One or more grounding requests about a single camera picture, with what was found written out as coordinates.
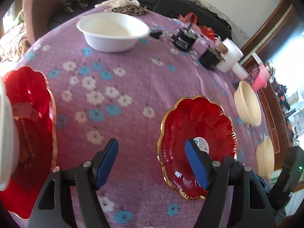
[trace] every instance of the floral tablecloth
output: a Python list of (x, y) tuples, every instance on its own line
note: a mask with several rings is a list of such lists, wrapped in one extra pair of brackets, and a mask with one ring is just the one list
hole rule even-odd
[[(236, 76), (204, 69), (194, 51), (182, 52), (170, 35), (181, 24), (149, 12), (138, 17), (164, 30), (161, 39), (147, 37), (130, 51), (106, 54), (88, 46), (76, 28), (80, 17), (40, 38), (21, 60), (46, 74), (57, 108), (57, 165), (63, 169), (90, 160), (116, 138), (120, 148), (107, 184), (97, 193), (113, 228), (191, 228), (204, 200), (185, 200), (169, 188), (157, 160), (156, 142), (165, 112), (184, 96), (204, 95), (231, 117), (238, 138), (237, 156), (257, 170), (255, 150), (267, 134), (264, 114), (258, 128), (246, 126), (234, 105)], [(206, 39), (201, 51), (206, 50)], [(78, 227), (84, 227), (75, 190)], [(232, 199), (228, 190), (220, 223), (227, 223)], [(18, 220), (21, 226), (27, 222)]]

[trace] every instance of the blue gripper pad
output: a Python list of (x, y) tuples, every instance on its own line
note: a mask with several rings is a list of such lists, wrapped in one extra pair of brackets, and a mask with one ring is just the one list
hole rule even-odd
[(112, 166), (115, 162), (116, 156), (118, 154), (118, 141), (113, 139), (109, 145), (103, 161), (97, 169), (97, 181), (95, 186), (97, 189), (100, 189), (101, 186), (105, 185), (107, 182), (108, 176), (110, 175)]
[(185, 142), (185, 153), (187, 159), (190, 163), (191, 169), (195, 175), (195, 178), (199, 185), (201, 185), (205, 190), (209, 188), (209, 181), (207, 179), (207, 170), (203, 165), (203, 162), (200, 160), (196, 151), (200, 152), (199, 148), (197, 150), (194, 148), (197, 145), (194, 142), (194, 145), (191, 144), (190, 140), (186, 140)]

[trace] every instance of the red glass plate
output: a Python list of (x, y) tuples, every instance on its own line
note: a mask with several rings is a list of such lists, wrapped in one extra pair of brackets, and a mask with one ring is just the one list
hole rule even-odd
[(8, 211), (28, 219), (56, 164), (55, 101), (45, 75), (28, 66), (7, 73), (3, 81), (19, 133), (20, 158), (0, 199)]
[(196, 181), (184, 151), (185, 141), (196, 137), (207, 141), (212, 160), (234, 157), (237, 148), (232, 121), (220, 105), (203, 96), (178, 100), (162, 120), (157, 153), (165, 181), (186, 199), (204, 199), (207, 195)]

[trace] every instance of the red bag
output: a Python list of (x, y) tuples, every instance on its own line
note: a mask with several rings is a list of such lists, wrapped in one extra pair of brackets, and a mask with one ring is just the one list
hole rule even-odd
[(199, 26), (200, 30), (202, 31), (202, 34), (211, 39), (213, 42), (215, 42), (214, 38), (214, 31), (211, 27), (206, 26)]
[(196, 24), (197, 23), (197, 16), (194, 13), (188, 13), (185, 17), (182, 15), (179, 15), (177, 19), (181, 22), (184, 22), (185, 24), (192, 23)]

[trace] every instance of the beige bowl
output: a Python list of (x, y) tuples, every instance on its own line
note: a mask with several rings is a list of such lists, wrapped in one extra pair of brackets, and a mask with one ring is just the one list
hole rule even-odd
[(275, 152), (269, 136), (257, 146), (255, 152), (258, 174), (262, 177), (271, 178), (275, 167)]
[(242, 121), (253, 126), (260, 126), (262, 114), (259, 101), (251, 86), (246, 81), (240, 81), (234, 93), (234, 102)]

